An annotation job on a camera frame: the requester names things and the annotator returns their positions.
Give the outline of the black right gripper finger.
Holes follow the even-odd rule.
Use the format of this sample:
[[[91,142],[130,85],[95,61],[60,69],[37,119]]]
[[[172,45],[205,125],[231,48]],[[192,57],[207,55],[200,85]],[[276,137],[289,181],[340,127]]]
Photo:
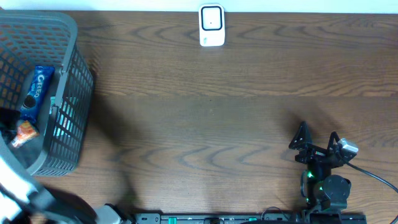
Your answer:
[[[330,138],[329,138],[329,141],[328,141],[327,149],[333,149],[333,146],[335,144],[338,144],[339,141],[340,141],[340,137],[338,136],[336,131],[333,131],[330,134]]]
[[[305,150],[312,143],[312,137],[306,121],[302,121],[298,127],[298,131],[289,144],[289,149]]]

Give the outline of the blue Oreo cookie pack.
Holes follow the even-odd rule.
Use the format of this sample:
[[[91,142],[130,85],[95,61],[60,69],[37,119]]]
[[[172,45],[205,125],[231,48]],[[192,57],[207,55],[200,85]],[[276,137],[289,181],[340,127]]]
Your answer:
[[[35,67],[29,91],[20,108],[22,120],[36,123],[54,72],[54,67],[39,65]]]

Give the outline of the orange snack packet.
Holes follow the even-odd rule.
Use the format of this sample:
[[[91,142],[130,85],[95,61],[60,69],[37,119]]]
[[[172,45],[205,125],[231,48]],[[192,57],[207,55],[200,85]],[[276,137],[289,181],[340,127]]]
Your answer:
[[[25,120],[18,126],[17,134],[11,144],[14,148],[19,148],[37,136],[39,136],[38,130],[28,120]]]

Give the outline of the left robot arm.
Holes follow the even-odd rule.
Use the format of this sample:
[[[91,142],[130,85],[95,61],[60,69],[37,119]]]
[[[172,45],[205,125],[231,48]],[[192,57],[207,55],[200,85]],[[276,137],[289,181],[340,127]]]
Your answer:
[[[41,214],[47,223],[135,223],[112,204],[92,208],[77,195],[45,187],[10,151],[20,113],[1,109],[1,223],[30,223]]]

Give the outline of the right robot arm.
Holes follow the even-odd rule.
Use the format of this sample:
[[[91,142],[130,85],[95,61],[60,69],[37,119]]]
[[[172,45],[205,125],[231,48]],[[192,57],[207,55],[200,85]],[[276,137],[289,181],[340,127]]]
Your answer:
[[[297,150],[295,161],[307,166],[300,181],[301,194],[307,199],[307,209],[301,212],[303,222],[342,223],[341,211],[347,208],[351,182],[331,173],[345,164],[341,138],[332,132],[326,148],[316,146],[307,123],[302,121],[289,149]]]

